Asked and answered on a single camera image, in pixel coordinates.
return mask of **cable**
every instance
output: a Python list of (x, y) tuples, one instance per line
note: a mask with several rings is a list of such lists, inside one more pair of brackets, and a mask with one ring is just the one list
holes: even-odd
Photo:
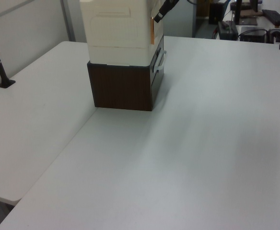
[(231, 10), (230, 11), (228, 11), (225, 15), (224, 15), (224, 17), (227, 15), (227, 14), (229, 14), (231, 12)]
[(192, 5), (198, 6), (198, 5), (202, 5), (202, 4), (206, 3), (207, 0), (204, 0), (204, 1), (201, 2), (201, 3), (194, 3), (194, 2), (192, 2), (191, 0), (187, 0), (187, 2), (189, 2), (189, 3), (192, 4)]
[(251, 33), (251, 32), (254, 32), (254, 31), (266, 31), (266, 33), (264, 35), (267, 34), (268, 30), (265, 30), (265, 29), (255, 29), (255, 30), (247, 30), (247, 31), (244, 31), (242, 32), (241, 34), (238, 35), (238, 37), (240, 37), (241, 35), (245, 35), (245, 34), (248, 34), (248, 33)]

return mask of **cream-colored machine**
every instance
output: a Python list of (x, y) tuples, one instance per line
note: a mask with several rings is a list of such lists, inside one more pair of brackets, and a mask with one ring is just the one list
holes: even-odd
[(166, 57), (161, 19), (177, 2), (80, 0), (96, 107), (153, 109)]

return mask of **table surface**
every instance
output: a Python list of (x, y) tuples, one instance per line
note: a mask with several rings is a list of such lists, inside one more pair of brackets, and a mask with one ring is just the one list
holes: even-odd
[(280, 230), (280, 50), (164, 45), (154, 110), (98, 108), (0, 230)]
[(0, 88), (0, 201), (15, 205), (95, 111), (80, 48), (63, 42)]

